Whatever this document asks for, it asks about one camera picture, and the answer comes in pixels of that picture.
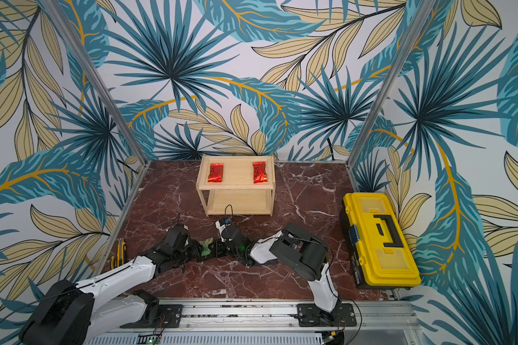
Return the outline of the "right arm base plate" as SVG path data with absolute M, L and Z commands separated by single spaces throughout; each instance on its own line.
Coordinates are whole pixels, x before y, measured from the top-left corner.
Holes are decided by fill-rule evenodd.
M 349 303 L 338 303 L 331 312 L 326 312 L 313 303 L 300 303 L 296 307 L 296 319 L 300 327 L 357 326 L 357 314 Z

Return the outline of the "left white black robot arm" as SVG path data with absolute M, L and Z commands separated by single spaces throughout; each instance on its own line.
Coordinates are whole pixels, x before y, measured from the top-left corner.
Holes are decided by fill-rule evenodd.
M 159 300 L 144 290 L 124 294 L 201 256 L 202 245 L 176 224 L 155 247 L 98 276 L 55 283 L 20 331 L 23 344 L 84 344 L 121 326 L 156 326 Z

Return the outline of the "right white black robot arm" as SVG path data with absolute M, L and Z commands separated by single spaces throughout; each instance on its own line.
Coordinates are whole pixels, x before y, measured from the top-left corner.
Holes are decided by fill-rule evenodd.
M 211 246 L 217 257 L 230 256 L 246 267 L 281 263 L 309 283 L 315 306 L 333 313 L 340 297 L 330 274 L 329 247 L 296 224 L 287 224 L 276 234 L 252 241 L 233 222 L 223 217 L 215 226 L 220 238 Z

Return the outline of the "red tea bag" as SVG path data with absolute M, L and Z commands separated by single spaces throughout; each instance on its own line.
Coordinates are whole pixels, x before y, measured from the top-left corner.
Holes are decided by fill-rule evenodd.
M 253 163 L 253 182 L 254 183 L 267 183 L 268 182 L 266 162 L 254 162 Z
M 221 183 L 224 175 L 224 164 L 223 163 L 211 163 L 210 172 L 207 177 L 208 183 Z

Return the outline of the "green tea bag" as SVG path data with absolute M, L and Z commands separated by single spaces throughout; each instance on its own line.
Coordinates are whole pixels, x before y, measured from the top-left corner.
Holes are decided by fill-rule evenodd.
M 213 243 L 213 238 L 208 238 L 199 242 L 201 245 L 201 258 L 207 258 L 211 254 L 210 245 Z

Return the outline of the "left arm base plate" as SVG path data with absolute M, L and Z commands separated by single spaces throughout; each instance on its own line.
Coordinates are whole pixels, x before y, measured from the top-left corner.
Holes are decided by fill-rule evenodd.
M 181 323 L 183 306 L 181 304 L 159 305 L 154 317 L 143 316 L 135 323 L 121 326 L 121 329 L 178 329 Z

